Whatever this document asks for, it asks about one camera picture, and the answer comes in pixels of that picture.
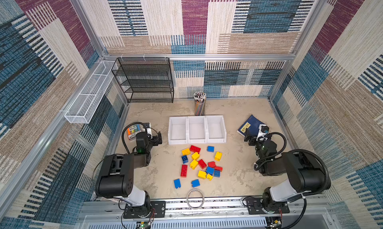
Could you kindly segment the dark blue brick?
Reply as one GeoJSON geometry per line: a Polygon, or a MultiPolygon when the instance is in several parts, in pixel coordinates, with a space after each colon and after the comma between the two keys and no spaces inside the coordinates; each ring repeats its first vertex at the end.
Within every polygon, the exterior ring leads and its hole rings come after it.
{"type": "Polygon", "coordinates": [[[183,164],[186,164],[186,163],[189,162],[189,160],[188,160],[188,156],[187,156],[187,155],[183,155],[183,156],[182,156],[182,162],[183,162],[183,164]]]}

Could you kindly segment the long red brick top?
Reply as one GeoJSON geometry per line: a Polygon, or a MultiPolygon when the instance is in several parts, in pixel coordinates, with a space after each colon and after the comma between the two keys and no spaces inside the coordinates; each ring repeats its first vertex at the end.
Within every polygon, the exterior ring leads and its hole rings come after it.
{"type": "Polygon", "coordinates": [[[191,146],[190,146],[190,151],[193,152],[193,153],[200,153],[201,148],[196,147],[196,146],[194,146],[194,145],[191,145],[191,146]]]}

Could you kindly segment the long red brick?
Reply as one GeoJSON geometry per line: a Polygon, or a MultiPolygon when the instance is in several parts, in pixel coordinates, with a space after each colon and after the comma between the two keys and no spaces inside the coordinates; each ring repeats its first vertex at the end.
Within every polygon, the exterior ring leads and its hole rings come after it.
{"type": "Polygon", "coordinates": [[[191,145],[191,146],[190,146],[190,151],[193,152],[193,153],[200,153],[201,148],[196,147],[196,146],[194,146],[194,145],[191,145]]]}
{"type": "Polygon", "coordinates": [[[182,178],[186,178],[187,177],[187,171],[188,171],[188,166],[187,165],[182,165],[180,176],[182,178]]]}

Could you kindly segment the small red brick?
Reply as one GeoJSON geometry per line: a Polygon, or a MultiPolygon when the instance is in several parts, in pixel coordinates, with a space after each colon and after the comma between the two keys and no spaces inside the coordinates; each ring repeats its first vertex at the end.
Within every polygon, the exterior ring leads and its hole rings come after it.
{"type": "Polygon", "coordinates": [[[215,168],[214,168],[216,171],[220,171],[220,172],[222,172],[222,167],[219,167],[219,166],[215,166],[215,168]]]}

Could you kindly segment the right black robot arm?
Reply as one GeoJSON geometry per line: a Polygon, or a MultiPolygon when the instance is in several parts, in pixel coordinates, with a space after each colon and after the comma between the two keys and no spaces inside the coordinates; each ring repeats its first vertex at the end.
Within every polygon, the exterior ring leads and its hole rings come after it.
{"type": "Polygon", "coordinates": [[[254,170],[262,176],[287,175],[287,180],[264,190],[262,198],[255,203],[267,214],[287,210],[289,202],[306,196],[321,194],[330,189],[331,179],[324,161],[315,153],[295,149],[286,151],[287,139],[279,132],[269,132],[260,124],[257,133],[244,129],[244,141],[254,146],[257,161],[254,170]]]}

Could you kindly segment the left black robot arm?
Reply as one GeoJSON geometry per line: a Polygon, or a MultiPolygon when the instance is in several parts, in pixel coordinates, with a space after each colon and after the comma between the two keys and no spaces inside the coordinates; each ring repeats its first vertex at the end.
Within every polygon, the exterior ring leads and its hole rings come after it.
{"type": "Polygon", "coordinates": [[[118,199],[126,203],[124,215],[146,218],[154,216],[148,192],[134,185],[134,170],[147,167],[151,161],[151,150],[162,144],[162,135],[155,136],[140,132],[136,135],[136,151],[129,154],[107,156],[101,165],[95,183],[95,194],[107,199],[118,199]]]}

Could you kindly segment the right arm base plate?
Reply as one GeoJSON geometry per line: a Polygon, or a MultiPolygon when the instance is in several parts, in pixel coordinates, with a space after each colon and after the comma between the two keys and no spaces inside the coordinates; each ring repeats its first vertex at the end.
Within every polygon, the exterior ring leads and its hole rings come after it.
{"type": "Polygon", "coordinates": [[[264,200],[262,197],[245,197],[242,202],[250,215],[290,213],[286,202],[264,200]]]}

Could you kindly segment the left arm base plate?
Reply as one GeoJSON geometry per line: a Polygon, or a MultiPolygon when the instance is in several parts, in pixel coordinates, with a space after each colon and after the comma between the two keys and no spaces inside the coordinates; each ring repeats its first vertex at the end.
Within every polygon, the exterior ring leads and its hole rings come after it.
{"type": "Polygon", "coordinates": [[[166,210],[165,201],[151,201],[150,203],[144,203],[142,206],[129,207],[126,206],[123,219],[149,219],[152,215],[154,218],[164,218],[166,210]]]}

